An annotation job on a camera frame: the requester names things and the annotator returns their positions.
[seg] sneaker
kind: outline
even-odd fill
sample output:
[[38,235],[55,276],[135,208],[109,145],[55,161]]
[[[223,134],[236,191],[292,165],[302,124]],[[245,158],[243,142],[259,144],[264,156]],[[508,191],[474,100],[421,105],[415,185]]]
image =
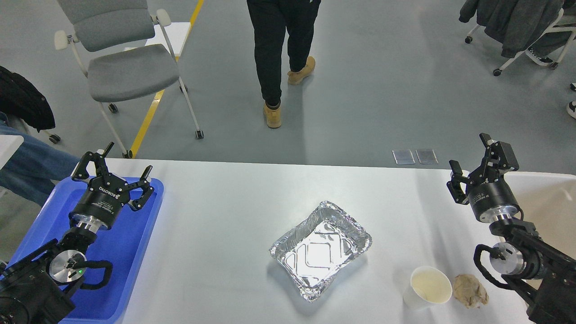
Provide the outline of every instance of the sneaker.
[[278,104],[278,108],[270,109],[268,104],[266,104],[266,102],[264,103],[264,116],[266,117],[266,124],[268,127],[276,129],[282,126],[282,121],[280,120],[280,109],[282,109],[280,104]]
[[306,59],[306,65],[302,68],[302,70],[298,72],[289,71],[288,72],[288,84],[297,85],[304,80],[305,77],[309,76],[314,68],[316,67],[316,60],[309,56]]
[[566,111],[572,118],[576,118],[576,101],[572,101],[566,105]]
[[540,66],[549,66],[550,64],[554,63],[554,61],[552,61],[552,59],[550,59],[549,57],[545,57],[545,58],[540,57],[538,54],[536,54],[536,52],[534,52],[534,48],[532,48],[532,47],[528,47],[528,49],[525,50],[524,53],[526,53],[526,55],[531,60],[533,60],[534,63],[536,63]]

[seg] white paper cup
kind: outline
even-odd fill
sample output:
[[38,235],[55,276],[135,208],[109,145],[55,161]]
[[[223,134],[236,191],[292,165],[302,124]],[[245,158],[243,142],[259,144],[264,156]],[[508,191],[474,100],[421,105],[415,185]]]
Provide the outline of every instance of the white paper cup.
[[440,270],[421,266],[412,272],[410,286],[403,295],[405,304],[413,310],[446,303],[452,297],[452,284]]

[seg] chair backrest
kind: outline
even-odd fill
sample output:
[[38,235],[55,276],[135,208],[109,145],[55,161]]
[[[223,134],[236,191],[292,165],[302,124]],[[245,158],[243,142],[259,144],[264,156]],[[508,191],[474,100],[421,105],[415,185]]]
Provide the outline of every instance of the chair backrest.
[[146,0],[58,0],[90,52],[154,37]]

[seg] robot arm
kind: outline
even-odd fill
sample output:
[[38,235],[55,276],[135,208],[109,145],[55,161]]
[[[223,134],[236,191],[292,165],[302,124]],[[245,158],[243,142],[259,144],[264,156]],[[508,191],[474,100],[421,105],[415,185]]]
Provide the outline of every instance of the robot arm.
[[[542,241],[534,224],[523,220],[523,211],[504,180],[506,172],[519,169],[510,144],[494,141],[488,134],[480,134],[480,138],[486,148],[481,165],[464,176],[459,163],[451,160],[452,177],[446,184],[454,202],[470,204],[476,219],[490,223],[490,232],[505,239],[494,247],[476,246],[476,267],[497,287],[516,291],[528,303],[526,313],[531,321],[576,323],[576,260]],[[482,265],[484,251],[490,253],[490,264],[505,283]],[[527,279],[543,281],[534,289],[524,281]]]
[[[151,165],[135,183],[108,171],[104,159],[112,146],[110,143],[102,154],[86,152],[76,166],[72,180],[84,181],[88,188],[70,212],[70,229],[60,242],[49,241],[1,273],[0,324],[58,323],[75,308],[70,298],[78,289],[94,290],[108,284],[112,264],[89,261],[86,251],[98,230],[112,228],[124,205],[139,210],[154,191],[149,179]],[[89,162],[96,166],[96,176],[90,179]],[[130,191],[135,189],[142,189],[142,195],[131,199]],[[102,280],[85,283],[86,270],[97,268],[104,268]]]

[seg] black jacket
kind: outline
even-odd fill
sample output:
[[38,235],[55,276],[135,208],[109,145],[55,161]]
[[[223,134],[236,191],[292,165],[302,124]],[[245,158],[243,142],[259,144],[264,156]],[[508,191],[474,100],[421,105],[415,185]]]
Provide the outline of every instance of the black jacket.
[[558,17],[563,0],[466,0],[460,21],[485,26],[486,35],[502,43],[502,56],[526,50]]
[[46,98],[23,76],[0,66],[0,111],[22,118],[36,128],[56,127]]

